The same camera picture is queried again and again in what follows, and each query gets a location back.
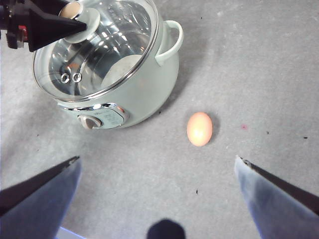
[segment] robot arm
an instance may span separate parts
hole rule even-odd
[[[18,49],[27,42],[33,52],[86,30],[85,23],[59,16],[67,4],[65,0],[0,0],[0,29],[7,30],[8,47]]]

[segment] lid knob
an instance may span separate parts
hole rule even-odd
[[[95,8],[85,8],[83,3],[73,1],[68,3],[59,13],[59,16],[86,23],[85,31],[64,38],[69,43],[79,43],[86,40],[99,27],[101,15]]]

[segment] glass lid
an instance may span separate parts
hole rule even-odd
[[[37,83],[68,102],[93,98],[125,80],[147,57],[158,29],[152,0],[72,4],[60,15],[72,15],[88,29],[37,50],[33,63]]]

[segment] pot handle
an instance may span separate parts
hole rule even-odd
[[[184,32],[183,32],[183,28],[181,27],[181,25],[177,22],[177,21],[164,21],[170,28],[175,28],[179,31],[179,36],[177,39],[177,42],[175,43],[175,45],[168,51],[156,55],[155,56],[155,60],[158,62],[158,64],[160,66],[164,65],[164,62],[169,59],[170,57],[172,57],[174,54],[176,54],[181,45],[183,44],[183,40],[184,40]]]

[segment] egg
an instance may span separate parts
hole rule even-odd
[[[193,114],[187,124],[189,141],[198,147],[206,145],[213,135],[213,122],[204,112]]]

